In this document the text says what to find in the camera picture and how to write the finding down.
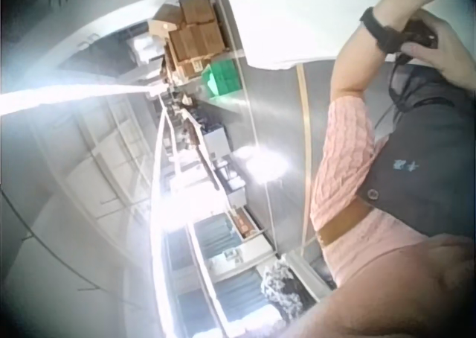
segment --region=black wristwatch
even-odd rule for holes
[[[379,49],[384,53],[394,54],[400,50],[405,41],[403,34],[391,27],[383,27],[373,16],[373,7],[364,11],[360,21],[364,23],[369,33],[377,40]]]

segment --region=woman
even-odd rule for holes
[[[404,44],[402,51],[432,64],[452,84],[442,87],[442,79],[430,78],[426,89],[433,89],[431,94],[409,95],[409,110],[390,138],[374,145],[364,105],[364,90],[385,61],[365,26],[351,36],[335,62],[311,219],[339,288],[288,331],[289,337],[432,337],[442,332],[472,288],[472,241],[426,235],[435,234],[435,227],[441,234],[460,234],[445,225],[451,216],[441,217],[448,209],[461,217],[471,209],[460,208],[467,203],[453,203],[446,195],[466,190],[465,185],[474,187],[475,177],[467,172],[460,181],[475,165],[474,117],[464,112],[473,105],[466,89],[476,89],[476,65],[449,25],[419,10],[431,1],[381,0],[373,8],[382,26],[401,31],[416,15],[432,28],[438,49]],[[446,127],[433,127],[448,118],[453,122]],[[450,142],[441,146],[438,141],[448,133]],[[452,161],[463,167],[435,172],[435,158],[447,156],[448,146],[450,154],[457,154]],[[466,202],[475,198],[466,192],[459,195]],[[427,217],[436,219],[421,226]],[[464,219],[474,225],[474,217]]]

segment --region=green basket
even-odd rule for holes
[[[238,71],[233,60],[211,63],[202,72],[202,81],[211,98],[241,90]]]

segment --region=cardboard box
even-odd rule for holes
[[[199,25],[199,28],[208,54],[220,54],[225,50],[225,43],[217,22]]]
[[[178,31],[171,31],[170,44],[175,51],[177,63],[207,55],[200,29],[196,25]]]
[[[188,25],[215,20],[215,13],[209,0],[181,0],[179,3]]]
[[[225,50],[225,43],[216,22],[171,31],[169,35],[170,47],[176,56],[176,65],[211,57]]]
[[[164,4],[148,23],[150,34],[166,39],[184,23],[184,14],[180,7]]]
[[[185,79],[193,79],[202,74],[204,68],[210,63],[210,60],[197,60],[178,66],[177,71]]]

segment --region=bright light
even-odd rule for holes
[[[225,210],[220,193],[212,182],[203,182],[172,193],[162,200],[161,227],[166,232],[174,232],[187,223],[195,223],[204,217],[211,217]]]
[[[43,104],[95,98],[116,94],[151,92],[149,86],[130,85],[55,85],[0,95],[0,115],[30,109]]]
[[[141,59],[142,62],[148,62],[150,59],[153,57],[156,57],[158,55],[157,49],[150,49],[150,48],[145,48],[140,50],[139,52],[139,59]]]
[[[244,146],[235,150],[234,155],[239,159],[250,159],[256,151],[255,146]]]
[[[277,153],[258,150],[246,162],[246,167],[254,179],[263,184],[280,178],[286,172],[288,164]]]
[[[160,74],[161,74],[161,69],[160,68],[157,68],[156,70],[152,70],[149,74],[147,74],[146,80],[152,79],[153,77],[157,77]],[[164,91],[162,91],[162,92],[166,92],[168,85],[166,85],[165,83],[161,83],[161,85],[164,89]]]
[[[151,36],[134,39],[134,48],[137,51],[144,50],[147,46],[153,44],[154,41]]]
[[[245,318],[230,322],[233,337],[239,337],[246,331],[260,331],[263,334],[271,332],[273,326],[282,320],[278,310],[267,304],[265,307],[248,314]],[[221,338],[222,332],[218,328],[209,331],[200,332],[193,335],[193,338]]]

